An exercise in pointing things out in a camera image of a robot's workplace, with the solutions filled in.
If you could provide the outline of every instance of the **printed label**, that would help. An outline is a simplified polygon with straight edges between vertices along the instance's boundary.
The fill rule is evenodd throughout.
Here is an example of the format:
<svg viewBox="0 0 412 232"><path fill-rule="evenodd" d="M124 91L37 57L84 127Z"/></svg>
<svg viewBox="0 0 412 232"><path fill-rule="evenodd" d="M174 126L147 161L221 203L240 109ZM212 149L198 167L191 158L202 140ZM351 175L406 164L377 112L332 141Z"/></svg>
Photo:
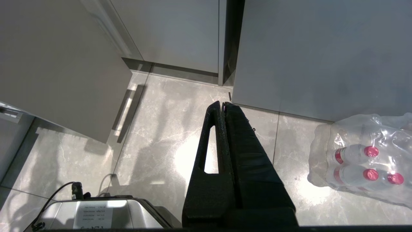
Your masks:
<svg viewBox="0 0 412 232"><path fill-rule="evenodd" d="M345 183L343 183L342 179L340 178L340 168L339 167L335 168L335 171L333 172L333 177L335 178L336 182L338 182L341 185L345 185Z"/></svg>
<svg viewBox="0 0 412 232"><path fill-rule="evenodd" d="M110 229L112 216L106 201L78 201L73 229Z"/></svg>

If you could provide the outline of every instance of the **gray tile floor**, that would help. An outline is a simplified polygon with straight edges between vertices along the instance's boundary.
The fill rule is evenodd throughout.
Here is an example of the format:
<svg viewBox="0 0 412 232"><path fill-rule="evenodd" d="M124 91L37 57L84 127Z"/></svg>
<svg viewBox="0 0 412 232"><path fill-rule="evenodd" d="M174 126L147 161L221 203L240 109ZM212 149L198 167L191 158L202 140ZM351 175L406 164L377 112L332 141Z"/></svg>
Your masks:
<svg viewBox="0 0 412 232"><path fill-rule="evenodd" d="M92 196L131 194L164 206L180 219L206 108L228 101L230 87L134 71L130 90L145 85L123 143L120 126L107 144L36 120L0 187L0 231L22 231L62 184L83 183ZM412 211L307 181L318 125L287 114L242 108L294 201L301 225L405 224ZM216 173L215 139L206 171ZM70 187L56 200L70 199Z"/></svg>

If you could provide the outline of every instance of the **plastic bottle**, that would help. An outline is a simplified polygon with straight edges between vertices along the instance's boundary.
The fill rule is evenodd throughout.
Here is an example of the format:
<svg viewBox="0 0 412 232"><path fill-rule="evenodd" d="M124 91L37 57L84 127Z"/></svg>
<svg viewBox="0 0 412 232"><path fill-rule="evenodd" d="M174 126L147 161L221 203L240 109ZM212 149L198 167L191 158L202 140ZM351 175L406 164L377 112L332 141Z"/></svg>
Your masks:
<svg viewBox="0 0 412 232"><path fill-rule="evenodd" d="M339 148L334 153L334 161L338 164L363 164L379 154L378 148L361 144Z"/></svg>
<svg viewBox="0 0 412 232"><path fill-rule="evenodd" d="M379 178L377 181L362 186L359 189L363 191L379 191L390 189L393 186L401 185L404 182L404 178L400 173L387 172L379 169L377 172L379 173Z"/></svg>
<svg viewBox="0 0 412 232"><path fill-rule="evenodd" d="M329 183L339 186L366 186L376 181L379 174L375 169L359 165L340 166L331 170L326 177Z"/></svg>

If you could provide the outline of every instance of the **cabinet door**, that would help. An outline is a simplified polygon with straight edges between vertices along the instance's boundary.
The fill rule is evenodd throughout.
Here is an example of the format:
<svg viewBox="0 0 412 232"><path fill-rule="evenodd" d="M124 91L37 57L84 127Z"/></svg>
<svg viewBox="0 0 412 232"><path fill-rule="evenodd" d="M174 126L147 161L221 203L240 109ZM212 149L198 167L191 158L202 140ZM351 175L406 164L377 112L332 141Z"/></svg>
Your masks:
<svg viewBox="0 0 412 232"><path fill-rule="evenodd" d="M145 61L218 72L219 0L111 0Z"/></svg>
<svg viewBox="0 0 412 232"><path fill-rule="evenodd" d="M80 1L0 2L0 101L107 142L130 77Z"/></svg>

